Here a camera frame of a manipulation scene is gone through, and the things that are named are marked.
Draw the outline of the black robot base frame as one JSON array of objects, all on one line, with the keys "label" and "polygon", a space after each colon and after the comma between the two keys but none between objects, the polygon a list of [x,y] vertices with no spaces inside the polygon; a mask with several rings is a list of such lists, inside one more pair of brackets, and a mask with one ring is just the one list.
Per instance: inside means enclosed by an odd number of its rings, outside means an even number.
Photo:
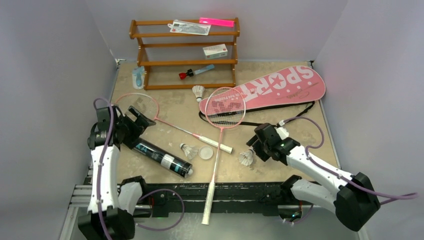
[{"label": "black robot base frame", "polygon": [[[166,218],[170,213],[202,213],[208,190],[207,183],[147,183],[141,176],[123,180],[117,192],[123,194],[124,185],[135,182],[142,193],[153,193],[137,202],[136,218]],[[311,205],[295,199],[285,182],[223,182],[216,183],[211,211],[214,214],[262,214],[297,219],[308,212]]]}]

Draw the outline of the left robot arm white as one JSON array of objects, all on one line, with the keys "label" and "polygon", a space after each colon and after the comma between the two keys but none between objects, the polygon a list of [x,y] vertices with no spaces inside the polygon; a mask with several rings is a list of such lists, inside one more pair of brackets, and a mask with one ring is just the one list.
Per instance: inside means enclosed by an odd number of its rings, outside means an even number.
[{"label": "left robot arm white", "polygon": [[142,177],[117,183],[121,145],[134,144],[147,127],[155,125],[134,106],[128,112],[134,120],[116,105],[97,109],[97,122],[87,138],[93,167],[92,190],[87,213],[77,219],[77,226],[88,240],[133,239],[135,205],[149,199]]}]

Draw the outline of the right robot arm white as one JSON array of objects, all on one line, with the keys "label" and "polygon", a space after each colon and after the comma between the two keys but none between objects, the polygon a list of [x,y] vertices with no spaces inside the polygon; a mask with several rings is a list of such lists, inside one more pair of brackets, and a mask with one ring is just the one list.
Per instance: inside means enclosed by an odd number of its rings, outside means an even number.
[{"label": "right robot arm white", "polygon": [[288,204],[299,200],[322,207],[355,232],[381,208],[377,196],[371,193],[374,187],[368,176],[351,174],[308,153],[282,126],[261,124],[247,145],[262,161],[281,162],[312,178],[308,181],[293,175],[286,180],[280,196]]}]

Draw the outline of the black shuttlecock tube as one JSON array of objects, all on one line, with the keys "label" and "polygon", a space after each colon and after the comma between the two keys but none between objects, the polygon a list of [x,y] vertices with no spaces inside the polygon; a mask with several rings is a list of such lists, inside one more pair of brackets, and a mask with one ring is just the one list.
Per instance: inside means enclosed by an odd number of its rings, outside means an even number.
[{"label": "black shuttlecock tube", "polygon": [[187,178],[194,173],[192,169],[193,165],[191,163],[140,137],[136,139],[129,148],[141,153],[149,159],[159,163],[165,169],[170,170],[183,178]]}]

